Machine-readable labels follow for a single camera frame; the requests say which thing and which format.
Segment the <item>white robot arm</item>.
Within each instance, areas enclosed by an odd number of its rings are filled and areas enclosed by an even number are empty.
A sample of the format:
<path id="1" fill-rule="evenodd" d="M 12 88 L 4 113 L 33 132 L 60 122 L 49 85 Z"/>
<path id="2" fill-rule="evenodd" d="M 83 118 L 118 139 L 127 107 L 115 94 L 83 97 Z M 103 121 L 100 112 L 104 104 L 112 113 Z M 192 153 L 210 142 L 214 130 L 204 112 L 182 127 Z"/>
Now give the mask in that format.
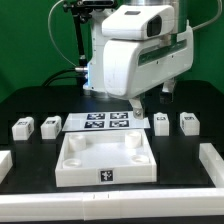
<path id="1" fill-rule="evenodd" d="M 92 12 L 90 94 L 127 100 L 134 116 L 144 110 L 141 95 L 162 85 L 160 100 L 173 100 L 175 78 L 193 63 L 193 30 L 187 0 L 85 0 Z"/>

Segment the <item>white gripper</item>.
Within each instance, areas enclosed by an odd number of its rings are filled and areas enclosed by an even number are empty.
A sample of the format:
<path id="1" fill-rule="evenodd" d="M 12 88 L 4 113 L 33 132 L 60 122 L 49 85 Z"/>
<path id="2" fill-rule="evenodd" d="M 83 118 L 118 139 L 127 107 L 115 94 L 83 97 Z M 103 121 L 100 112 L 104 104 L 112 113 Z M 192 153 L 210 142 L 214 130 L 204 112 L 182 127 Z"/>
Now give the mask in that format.
<path id="1" fill-rule="evenodd" d="M 160 38 L 147 41 L 109 40 L 104 47 L 105 90 L 115 98 L 130 99 L 136 119 L 144 118 L 137 95 L 164 82 L 160 102 L 172 103 L 176 81 L 170 78 L 189 70 L 193 63 L 193 31 L 190 26 L 177 35 L 174 45 L 161 47 L 161 42 Z"/>

